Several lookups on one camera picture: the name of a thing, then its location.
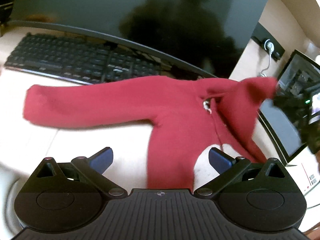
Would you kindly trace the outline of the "black desk socket strip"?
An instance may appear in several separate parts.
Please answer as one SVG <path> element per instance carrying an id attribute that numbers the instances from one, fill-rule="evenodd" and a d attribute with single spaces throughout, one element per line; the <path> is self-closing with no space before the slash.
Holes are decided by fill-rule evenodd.
<path id="1" fill-rule="evenodd" d="M 265 29 L 260 23 L 257 23 L 251 39 L 263 48 L 275 61 L 279 61 L 285 53 L 281 44 Z"/>

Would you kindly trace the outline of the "black keyboard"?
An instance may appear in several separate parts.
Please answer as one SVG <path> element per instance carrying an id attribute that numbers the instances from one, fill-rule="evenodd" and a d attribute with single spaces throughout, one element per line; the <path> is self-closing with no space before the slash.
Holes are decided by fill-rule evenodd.
<path id="1" fill-rule="evenodd" d="M 27 33 L 4 66 L 83 85 L 173 76 L 157 59 L 114 43 L 52 34 Z"/>

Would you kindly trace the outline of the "large black monitor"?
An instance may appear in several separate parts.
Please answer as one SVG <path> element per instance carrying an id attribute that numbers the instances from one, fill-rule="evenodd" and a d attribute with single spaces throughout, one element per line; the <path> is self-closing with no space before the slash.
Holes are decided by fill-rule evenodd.
<path id="1" fill-rule="evenodd" d="M 228 78 L 268 0 L 15 0 L 10 23 L 97 36 Z"/>

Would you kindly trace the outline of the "black computer case glass panel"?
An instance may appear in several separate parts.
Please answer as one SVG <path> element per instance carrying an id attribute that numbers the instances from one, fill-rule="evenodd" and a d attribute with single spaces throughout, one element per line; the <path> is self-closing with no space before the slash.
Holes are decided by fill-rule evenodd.
<path id="1" fill-rule="evenodd" d="M 319 64 L 295 50 L 278 76 L 276 96 L 263 102 L 259 118 L 284 165 L 304 148 L 319 152 Z"/>

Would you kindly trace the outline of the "red hooded sweater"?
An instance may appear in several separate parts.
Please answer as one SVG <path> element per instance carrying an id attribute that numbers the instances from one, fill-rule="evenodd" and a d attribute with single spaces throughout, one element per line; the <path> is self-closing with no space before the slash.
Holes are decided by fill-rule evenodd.
<path id="1" fill-rule="evenodd" d="M 258 111 L 274 97 L 274 77 L 196 81 L 146 76 L 75 87 L 31 86 L 23 117 L 55 128 L 148 120 L 147 185 L 193 189 L 194 166 L 209 146 L 229 146 L 254 163 L 266 157 L 252 136 Z"/>

